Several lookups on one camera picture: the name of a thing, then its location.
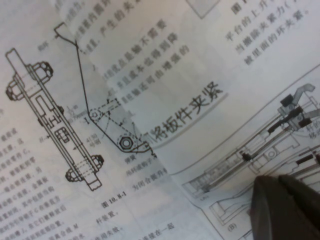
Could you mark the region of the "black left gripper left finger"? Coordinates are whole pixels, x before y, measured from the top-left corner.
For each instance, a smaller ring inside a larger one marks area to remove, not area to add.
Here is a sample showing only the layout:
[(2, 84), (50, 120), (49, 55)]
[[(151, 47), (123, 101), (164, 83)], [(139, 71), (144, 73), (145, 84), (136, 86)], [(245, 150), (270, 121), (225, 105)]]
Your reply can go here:
[(274, 177), (254, 180), (251, 200), (251, 228), (255, 240), (302, 240), (302, 225), (296, 203)]

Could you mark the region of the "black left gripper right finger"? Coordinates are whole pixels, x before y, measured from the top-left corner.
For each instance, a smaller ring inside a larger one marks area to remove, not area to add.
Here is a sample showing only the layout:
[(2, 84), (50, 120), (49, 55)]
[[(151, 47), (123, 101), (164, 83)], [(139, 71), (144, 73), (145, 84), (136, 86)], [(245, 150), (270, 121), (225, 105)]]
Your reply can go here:
[(279, 182), (294, 202), (295, 220), (287, 221), (287, 240), (320, 238), (320, 193), (290, 175), (281, 175)]

